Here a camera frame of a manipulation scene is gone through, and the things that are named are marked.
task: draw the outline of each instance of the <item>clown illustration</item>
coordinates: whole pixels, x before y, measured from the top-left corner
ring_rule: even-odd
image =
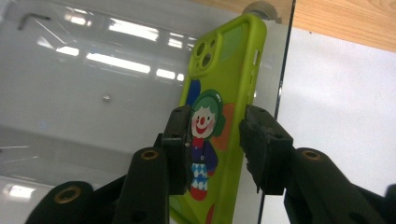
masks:
[[[201,201],[207,194],[207,182],[218,166],[218,156],[209,140],[219,136],[225,119],[222,115],[222,101],[217,91],[202,92],[192,105],[194,111],[191,119],[192,130],[192,171],[191,196]]]

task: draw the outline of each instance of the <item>red nose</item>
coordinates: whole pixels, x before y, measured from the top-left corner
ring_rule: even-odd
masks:
[[[203,124],[205,123],[205,118],[202,117],[202,118],[199,120],[199,122],[201,123],[201,125],[203,125]]]

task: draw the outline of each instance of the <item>smartphone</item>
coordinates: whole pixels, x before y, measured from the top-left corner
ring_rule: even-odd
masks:
[[[265,23],[245,14],[198,38],[180,105],[192,108],[193,180],[170,197],[178,223],[232,223],[243,150],[239,123],[254,98]]]

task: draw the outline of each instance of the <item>white wall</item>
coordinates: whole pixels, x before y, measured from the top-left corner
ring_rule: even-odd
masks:
[[[292,30],[279,123],[380,195],[396,183],[395,97],[396,53]],[[265,200],[262,223],[288,223],[283,198]]]

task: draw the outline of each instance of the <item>black plastic part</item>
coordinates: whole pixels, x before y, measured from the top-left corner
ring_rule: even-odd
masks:
[[[388,223],[396,223],[396,185],[388,187],[381,212]]]
[[[169,167],[170,195],[183,195],[191,186],[191,139],[191,108],[184,105],[172,111],[162,135],[162,149]]]
[[[154,147],[161,147],[162,141],[163,141],[163,134],[159,133],[157,135],[157,138],[155,139]]]
[[[166,155],[158,147],[138,150],[126,176],[113,224],[169,223]]]
[[[254,105],[247,106],[239,131],[247,169],[258,189],[267,195],[282,195],[284,168],[293,150],[291,136],[268,111]]]
[[[126,175],[94,191],[92,195],[92,204],[100,205],[114,203],[120,197],[125,177]]]
[[[290,178],[286,206],[293,223],[361,223],[381,224],[384,219],[359,193],[324,153],[312,148],[299,148],[290,157]],[[306,203],[312,216],[296,214]]]
[[[363,196],[366,201],[374,208],[374,210],[381,215],[384,204],[384,197],[356,185],[355,188],[359,191],[361,196]]]
[[[59,185],[41,200],[26,224],[81,223],[85,219],[92,192],[92,186],[81,181]]]

